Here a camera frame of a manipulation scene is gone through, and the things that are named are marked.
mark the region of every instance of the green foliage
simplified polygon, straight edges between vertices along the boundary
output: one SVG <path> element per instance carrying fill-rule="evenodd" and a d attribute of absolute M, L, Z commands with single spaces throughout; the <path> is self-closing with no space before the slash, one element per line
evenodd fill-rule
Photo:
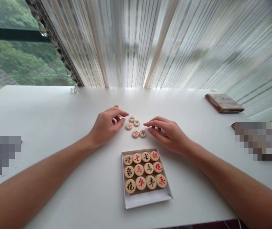
<path fill-rule="evenodd" d="M 0 0 L 0 27 L 38 26 L 24 0 Z M 0 68 L 20 85 L 73 85 L 50 43 L 0 40 Z"/>

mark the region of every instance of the open box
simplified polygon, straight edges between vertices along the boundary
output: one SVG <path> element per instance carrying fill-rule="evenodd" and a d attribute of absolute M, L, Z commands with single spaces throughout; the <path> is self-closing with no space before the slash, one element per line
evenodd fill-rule
<path fill-rule="evenodd" d="M 159 154 L 158 162 L 160 162 L 163 165 L 163 163 L 161 161 L 160 153 L 159 153 L 157 148 L 141 149 L 141 150 L 122 152 L 121 162 L 122 162 L 125 209 L 130 209 L 130 208 L 134 208 L 134 207 L 139 207 L 139 206 L 143 206 L 143 205 L 147 205 L 147 204 L 152 204 L 152 203 L 157 203 L 157 202 L 173 199 L 171 189 L 170 189 L 169 180 L 168 180 L 168 178 L 167 178 L 167 176 L 165 174 L 165 168 L 164 167 L 163 167 L 162 172 L 160 173 L 160 174 L 164 175 L 167 178 L 167 183 L 168 184 L 164 188 L 160 188 L 160 187 L 157 186 L 156 189 L 151 190 L 148 187 L 146 187 L 142 191 L 136 190 L 133 194 L 128 194 L 126 192 L 126 190 L 125 190 L 125 183 L 128 180 L 128 178 L 126 178 L 125 175 L 124 175 L 124 169 L 125 169 L 126 165 L 124 164 L 123 160 L 124 160 L 125 155 L 129 154 L 129 155 L 133 156 L 135 153 L 139 153 L 141 155 L 143 152 L 150 153 L 152 151 L 156 151 Z M 143 166 L 145 164 L 145 162 L 141 161 L 140 164 Z"/>

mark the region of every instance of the scattered game pieces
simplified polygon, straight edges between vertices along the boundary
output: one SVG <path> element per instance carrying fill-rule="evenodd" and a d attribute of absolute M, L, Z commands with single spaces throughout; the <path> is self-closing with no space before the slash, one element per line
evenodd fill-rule
<path fill-rule="evenodd" d="M 147 175 L 146 178 L 145 178 L 145 181 L 146 181 L 147 187 L 149 189 L 155 189 L 156 188 L 157 182 L 156 182 L 155 177 L 153 177 L 152 175 Z"/>
<path fill-rule="evenodd" d="M 159 154 L 156 151 L 151 152 L 151 160 L 152 161 L 158 161 L 159 159 Z"/>
<path fill-rule="evenodd" d="M 134 154 L 133 161 L 134 161 L 134 163 L 139 164 L 141 162 L 141 156 L 140 156 L 140 154 L 137 154 L 137 153 Z"/>
<path fill-rule="evenodd" d="M 151 156 L 148 152 L 143 152 L 141 157 L 144 162 L 149 162 L 151 159 Z"/>
<path fill-rule="evenodd" d="M 136 183 L 133 179 L 129 179 L 125 182 L 125 190 L 127 193 L 132 194 L 136 190 Z"/>
<path fill-rule="evenodd" d="M 134 130 L 133 133 L 132 133 L 132 136 L 134 138 L 137 138 L 139 136 L 139 132 L 137 130 Z"/>
<path fill-rule="evenodd" d="M 126 126 L 125 126 L 128 130 L 131 130 L 132 128 L 133 128 L 133 125 L 131 125 L 131 124 L 126 124 Z"/>
<path fill-rule="evenodd" d="M 130 165 L 127 166 L 124 170 L 124 175 L 127 177 L 127 178 L 132 178 L 133 175 L 134 175 L 134 168 L 131 167 Z"/>
<path fill-rule="evenodd" d="M 139 133 L 140 137 L 146 137 L 146 131 L 145 130 L 141 130 Z"/>
<path fill-rule="evenodd" d="M 164 175 L 162 174 L 157 174 L 155 176 L 155 179 L 157 181 L 157 185 L 160 187 L 160 188 L 164 188 L 165 186 L 167 186 L 167 178 L 165 178 Z"/>
<path fill-rule="evenodd" d="M 151 164 L 151 163 L 146 163 L 145 165 L 144 165 L 144 171 L 145 171 L 145 173 L 146 174 L 152 174 L 153 172 L 154 172 L 154 167 L 153 167 L 153 165 Z"/>
<path fill-rule="evenodd" d="M 143 177 L 137 177 L 136 179 L 136 187 L 139 190 L 143 190 L 146 187 L 146 181 Z"/>
<path fill-rule="evenodd" d="M 129 122 L 134 122 L 134 121 L 135 121 L 135 117 L 134 116 L 130 116 Z"/>
<path fill-rule="evenodd" d="M 135 120 L 134 121 L 134 126 L 140 126 L 140 121 L 139 120 Z"/>
<path fill-rule="evenodd" d="M 153 164 L 153 167 L 154 167 L 154 172 L 156 172 L 156 173 L 161 173 L 163 170 L 163 166 L 160 162 L 155 162 Z"/>
<path fill-rule="evenodd" d="M 130 165 L 133 163 L 133 159 L 131 155 L 125 155 L 124 160 L 123 160 L 125 165 Z"/>
<path fill-rule="evenodd" d="M 142 176 L 144 172 L 143 166 L 140 164 L 136 165 L 134 171 L 137 176 Z"/>

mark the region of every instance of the sheer curtain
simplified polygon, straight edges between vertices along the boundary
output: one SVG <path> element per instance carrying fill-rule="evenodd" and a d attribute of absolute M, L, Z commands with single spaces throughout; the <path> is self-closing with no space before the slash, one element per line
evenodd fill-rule
<path fill-rule="evenodd" d="M 81 85 L 216 89 L 272 121 L 272 1 L 35 2 Z"/>

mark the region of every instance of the cardboard box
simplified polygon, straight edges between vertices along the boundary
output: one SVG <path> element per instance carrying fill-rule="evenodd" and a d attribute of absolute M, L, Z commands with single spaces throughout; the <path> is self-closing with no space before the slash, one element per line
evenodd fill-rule
<path fill-rule="evenodd" d="M 219 113 L 240 113 L 244 110 L 226 94 L 207 94 L 205 98 Z"/>
<path fill-rule="evenodd" d="M 171 193 L 171 189 L 170 189 L 170 184 L 169 184 L 169 180 L 165 174 L 165 168 L 163 167 L 163 170 L 160 174 L 163 174 L 166 178 L 167 178 L 167 186 L 164 188 L 160 188 L 160 187 L 156 187 L 156 189 L 151 190 L 148 187 L 146 187 L 144 190 L 140 191 L 140 190 L 136 190 L 133 194 L 128 194 L 125 190 L 125 182 L 128 180 L 128 178 L 126 178 L 124 176 L 124 169 L 126 167 L 126 165 L 124 164 L 123 160 L 125 155 L 129 154 L 131 156 L 133 156 L 135 153 L 139 153 L 140 155 L 143 152 L 148 152 L 151 153 L 152 151 L 156 151 L 159 154 L 159 160 L 158 162 L 160 162 L 162 165 L 162 161 L 161 161 L 161 156 L 160 153 L 158 151 L 157 148 L 151 148 L 151 149 L 141 149 L 141 150 L 134 150 L 134 151 L 126 151 L 126 152 L 122 152 L 122 159 L 121 159 L 121 163 L 122 163 L 122 175 L 123 175 L 123 190 L 124 190 L 124 205 L 125 205 L 125 209 L 130 209 L 130 208 L 134 208 L 134 207 L 139 207 L 139 206 L 143 206 L 143 205 L 147 205 L 147 204 L 152 204 L 152 203 L 157 203 L 157 202 L 161 202 L 161 201 L 165 201 L 165 200 L 170 200 L 173 199 L 172 193 Z M 136 180 L 137 175 L 135 174 L 132 179 Z"/>

